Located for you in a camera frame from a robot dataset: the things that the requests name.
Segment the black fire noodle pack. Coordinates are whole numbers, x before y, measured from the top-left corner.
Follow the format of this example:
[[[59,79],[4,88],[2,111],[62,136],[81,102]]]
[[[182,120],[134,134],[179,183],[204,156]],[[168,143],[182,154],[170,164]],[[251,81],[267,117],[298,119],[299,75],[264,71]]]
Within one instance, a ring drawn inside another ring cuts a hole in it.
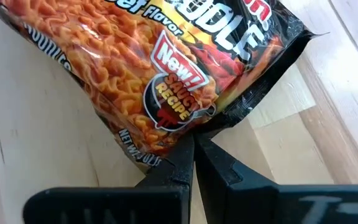
[[[144,169],[191,130],[242,121],[314,36],[280,0],[0,0],[0,20],[71,74]]]

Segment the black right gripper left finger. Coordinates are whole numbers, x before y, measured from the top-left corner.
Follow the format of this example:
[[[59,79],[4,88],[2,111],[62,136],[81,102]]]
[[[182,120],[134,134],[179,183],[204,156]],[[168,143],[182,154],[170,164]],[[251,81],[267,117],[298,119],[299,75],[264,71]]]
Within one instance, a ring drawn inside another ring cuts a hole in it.
[[[195,141],[173,151],[133,187],[56,187],[26,201],[25,224],[189,224]]]

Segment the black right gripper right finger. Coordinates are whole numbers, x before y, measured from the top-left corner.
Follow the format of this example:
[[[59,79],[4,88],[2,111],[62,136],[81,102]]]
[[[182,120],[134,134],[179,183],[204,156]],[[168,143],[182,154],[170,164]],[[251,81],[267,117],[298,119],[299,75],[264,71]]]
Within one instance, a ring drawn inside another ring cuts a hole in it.
[[[358,224],[358,185],[280,185],[197,135],[208,224]]]

